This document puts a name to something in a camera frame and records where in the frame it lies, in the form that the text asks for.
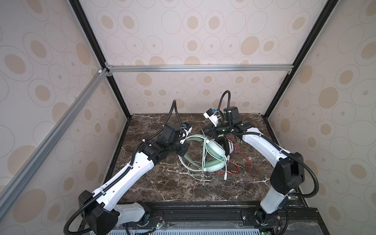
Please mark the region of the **mint green headphones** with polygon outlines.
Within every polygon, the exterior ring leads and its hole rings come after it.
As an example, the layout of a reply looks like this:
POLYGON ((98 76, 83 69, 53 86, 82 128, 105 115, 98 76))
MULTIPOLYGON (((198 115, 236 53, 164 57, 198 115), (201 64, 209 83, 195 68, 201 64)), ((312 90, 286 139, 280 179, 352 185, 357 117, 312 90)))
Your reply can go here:
POLYGON ((195 162, 187 153, 179 157, 181 164, 188 170, 194 172, 216 172, 223 168, 227 170, 227 156, 225 150, 215 140, 205 135, 192 135, 187 137, 186 142, 202 143, 202 161, 195 162))

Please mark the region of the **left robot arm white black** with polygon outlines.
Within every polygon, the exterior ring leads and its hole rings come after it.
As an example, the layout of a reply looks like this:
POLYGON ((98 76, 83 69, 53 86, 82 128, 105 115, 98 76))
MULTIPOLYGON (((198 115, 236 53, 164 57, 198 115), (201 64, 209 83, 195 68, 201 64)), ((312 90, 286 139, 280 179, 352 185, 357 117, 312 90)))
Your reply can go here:
POLYGON ((93 192, 84 191, 79 196, 80 208, 68 219, 63 233, 72 235, 70 226, 82 216, 89 226, 75 234, 94 232, 106 235, 117 225, 139 222, 146 218, 146 209, 140 203, 119 205, 123 195, 148 171, 170 154, 182 155, 188 150, 186 138, 192 131, 187 122, 179 122, 178 127, 167 124, 166 118, 161 129, 151 137, 142 140, 135 148, 130 162, 114 177, 93 192))

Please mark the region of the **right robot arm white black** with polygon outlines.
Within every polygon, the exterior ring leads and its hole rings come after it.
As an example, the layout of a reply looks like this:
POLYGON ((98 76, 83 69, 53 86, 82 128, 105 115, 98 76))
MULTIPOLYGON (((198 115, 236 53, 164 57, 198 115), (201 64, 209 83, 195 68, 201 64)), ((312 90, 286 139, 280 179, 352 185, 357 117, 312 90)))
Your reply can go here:
POLYGON ((211 121, 203 132, 214 139, 223 139, 224 146, 230 147, 227 135, 233 135, 251 145, 274 170, 270 176, 271 188, 260 202, 261 214, 273 214, 291 196, 312 198, 319 191, 319 181, 312 169, 304 163, 298 152, 292 153, 262 134, 252 123, 243 122, 236 106, 227 105, 224 109, 209 109, 204 117, 211 121), (314 184, 312 192, 301 194, 295 190, 305 181, 308 173, 314 184))

